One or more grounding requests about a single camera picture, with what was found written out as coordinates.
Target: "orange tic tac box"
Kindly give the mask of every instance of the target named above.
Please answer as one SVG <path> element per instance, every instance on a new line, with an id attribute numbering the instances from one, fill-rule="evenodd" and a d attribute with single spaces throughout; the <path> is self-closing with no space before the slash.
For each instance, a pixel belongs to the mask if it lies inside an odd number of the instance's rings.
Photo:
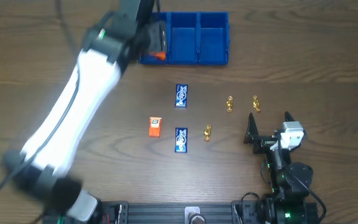
<path id="1" fill-rule="evenodd" d="M 161 133 L 161 118 L 150 118 L 149 136 L 160 137 Z"/>

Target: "blue wrapper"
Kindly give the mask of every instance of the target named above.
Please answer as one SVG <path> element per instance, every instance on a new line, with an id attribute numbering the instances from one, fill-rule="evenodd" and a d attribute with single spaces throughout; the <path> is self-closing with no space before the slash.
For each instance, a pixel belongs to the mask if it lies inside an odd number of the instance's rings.
<path id="1" fill-rule="evenodd" d="M 177 84 L 176 108 L 187 108 L 187 85 Z"/>
<path id="2" fill-rule="evenodd" d="M 175 152 L 187 152 L 187 128 L 176 128 Z"/>

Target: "blue tray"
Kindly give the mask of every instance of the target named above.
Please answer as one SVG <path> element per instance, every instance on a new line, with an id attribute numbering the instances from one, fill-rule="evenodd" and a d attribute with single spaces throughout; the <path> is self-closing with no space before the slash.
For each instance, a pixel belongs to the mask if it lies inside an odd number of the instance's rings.
<path id="1" fill-rule="evenodd" d="M 227 12 L 161 12 L 160 20 L 167 23 L 167 59 L 143 55 L 141 64 L 227 65 L 230 44 Z"/>

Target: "wooden table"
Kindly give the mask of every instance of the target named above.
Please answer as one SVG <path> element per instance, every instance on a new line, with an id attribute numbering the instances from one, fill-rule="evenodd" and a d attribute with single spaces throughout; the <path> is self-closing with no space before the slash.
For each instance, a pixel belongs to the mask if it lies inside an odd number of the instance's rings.
<path id="1" fill-rule="evenodd" d="M 117 6 L 64 1 L 77 44 Z M 230 202 L 269 193 L 260 178 L 264 157 L 242 143 L 258 95 L 260 133 L 272 134 L 287 110 L 307 130 L 292 159 L 313 168 L 311 188 L 328 209 L 324 223 L 358 222 L 358 0 L 166 0 L 162 7 L 229 11 L 229 65 L 131 65 L 80 142 L 72 171 L 85 187 L 102 200 L 129 202 Z M 0 0 L 0 158 L 40 126 L 74 62 L 53 1 Z M 173 107 L 177 83 L 189 84 L 186 110 Z M 158 139 L 148 137 L 151 116 L 162 117 Z M 211 142 L 204 142 L 208 123 Z M 187 154 L 174 153 L 177 126 L 189 129 Z M 1 192 L 0 223 L 25 223 L 38 212 L 11 186 Z"/>

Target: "green light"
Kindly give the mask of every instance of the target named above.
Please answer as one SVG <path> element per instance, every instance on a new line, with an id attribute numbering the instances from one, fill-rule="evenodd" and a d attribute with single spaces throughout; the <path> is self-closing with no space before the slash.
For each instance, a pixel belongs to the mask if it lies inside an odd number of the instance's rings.
<path id="1" fill-rule="evenodd" d="M 100 39 L 103 39 L 104 35 L 105 35 L 106 31 L 104 30 L 102 35 L 100 36 Z"/>

